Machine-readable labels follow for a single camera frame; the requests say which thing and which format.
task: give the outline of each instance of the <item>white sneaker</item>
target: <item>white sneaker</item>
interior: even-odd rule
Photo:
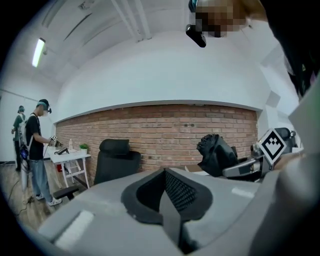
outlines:
[[[55,205],[58,205],[58,204],[61,204],[61,203],[62,203],[61,199],[53,198],[51,202],[48,202],[48,206],[55,206]]]
[[[39,196],[35,196],[35,198],[36,198],[37,200],[41,200],[41,199],[44,199],[45,197],[44,197],[44,195],[41,193]]]

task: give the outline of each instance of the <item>red object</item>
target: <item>red object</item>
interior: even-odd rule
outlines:
[[[61,172],[62,172],[62,166],[61,166],[61,164],[57,164],[57,165],[56,165],[56,170],[58,171],[58,173],[61,173]]]

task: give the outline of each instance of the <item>blue jeans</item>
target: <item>blue jeans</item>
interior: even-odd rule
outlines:
[[[29,160],[30,170],[32,172],[32,188],[35,195],[43,194],[45,200],[50,203],[52,195],[50,194],[48,178],[44,160]]]

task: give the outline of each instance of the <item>green plant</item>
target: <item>green plant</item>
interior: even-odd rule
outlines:
[[[89,147],[88,147],[88,145],[87,144],[81,144],[80,146],[80,149],[82,149],[82,150],[87,150]]]

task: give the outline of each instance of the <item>potted plant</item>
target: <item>potted plant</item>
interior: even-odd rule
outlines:
[[[86,155],[87,153],[88,153],[88,145],[87,144],[81,144],[80,146],[80,150],[81,150],[81,152],[84,154],[84,155]]]

